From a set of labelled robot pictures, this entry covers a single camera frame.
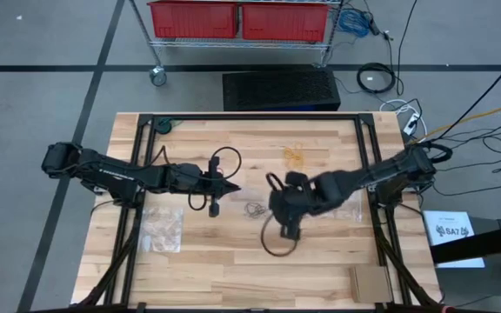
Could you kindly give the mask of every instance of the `blue cable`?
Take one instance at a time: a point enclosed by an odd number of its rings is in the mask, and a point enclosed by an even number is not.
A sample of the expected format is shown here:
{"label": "blue cable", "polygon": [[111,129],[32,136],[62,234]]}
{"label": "blue cable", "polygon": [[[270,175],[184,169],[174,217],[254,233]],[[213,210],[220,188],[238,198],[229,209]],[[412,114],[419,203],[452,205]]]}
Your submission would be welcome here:
{"label": "blue cable", "polygon": [[[337,15],[334,14],[332,19],[335,21]],[[371,20],[367,16],[367,13],[363,13],[357,10],[346,10],[341,11],[339,21],[337,21],[337,30],[351,33],[358,38],[366,37],[369,34],[371,27]]]}

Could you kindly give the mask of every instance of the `caster wheel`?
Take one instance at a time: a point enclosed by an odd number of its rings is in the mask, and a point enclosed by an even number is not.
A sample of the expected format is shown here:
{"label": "caster wheel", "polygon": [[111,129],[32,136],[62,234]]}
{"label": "caster wheel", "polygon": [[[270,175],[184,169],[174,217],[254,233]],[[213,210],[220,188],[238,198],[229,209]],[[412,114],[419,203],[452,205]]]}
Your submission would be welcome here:
{"label": "caster wheel", "polygon": [[156,87],[165,85],[167,82],[167,75],[165,75],[165,70],[162,67],[156,67],[150,71],[150,81]]}

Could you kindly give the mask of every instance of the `power strip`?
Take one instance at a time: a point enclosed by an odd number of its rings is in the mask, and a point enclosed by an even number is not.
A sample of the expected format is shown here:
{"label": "power strip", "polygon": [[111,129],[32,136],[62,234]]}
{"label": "power strip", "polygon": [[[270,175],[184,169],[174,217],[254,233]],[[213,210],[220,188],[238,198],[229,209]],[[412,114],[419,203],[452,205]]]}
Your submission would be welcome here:
{"label": "power strip", "polygon": [[413,113],[413,115],[409,118],[409,122],[404,127],[404,133],[411,136],[413,131],[417,128],[417,121],[421,116],[418,113]]}

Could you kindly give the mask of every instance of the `black rubber mat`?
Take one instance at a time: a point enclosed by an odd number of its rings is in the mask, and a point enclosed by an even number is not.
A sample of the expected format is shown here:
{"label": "black rubber mat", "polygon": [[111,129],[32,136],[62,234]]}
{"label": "black rubber mat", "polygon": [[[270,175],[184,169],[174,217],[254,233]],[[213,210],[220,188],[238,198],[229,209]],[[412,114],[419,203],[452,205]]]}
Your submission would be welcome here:
{"label": "black rubber mat", "polygon": [[330,70],[224,74],[224,110],[322,110],[339,108]]}

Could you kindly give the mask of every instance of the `white cable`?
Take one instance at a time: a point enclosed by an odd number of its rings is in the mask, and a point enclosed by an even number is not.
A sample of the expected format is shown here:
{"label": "white cable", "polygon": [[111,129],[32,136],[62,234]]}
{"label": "white cable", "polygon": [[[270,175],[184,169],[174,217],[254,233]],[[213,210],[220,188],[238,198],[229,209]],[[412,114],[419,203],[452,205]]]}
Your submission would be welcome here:
{"label": "white cable", "polygon": [[[392,99],[392,100],[388,100],[382,104],[380,104],[380,111],[383,111],[383,108],[386,104],[388,103],[402,103],[403,105],[399,107],[399,109],[397,109],[395,112],[397,115],[400,115],[402,113],[405,113],[407,112],[408,110],[412,110],[414,113],[417,113],[418,114],[418,111],[417,109],[413,108],[412,106],[410,106],[408,104],[407,101],[403,100],[403,99]],[[424,119],[423,117],[420,117],[420,121],[421,121],[421,124],[423,125],[423,129],[424,129],[424,135],[426,136],[428,134],[428,128],[426,127],[426,123],[424,122]]]}

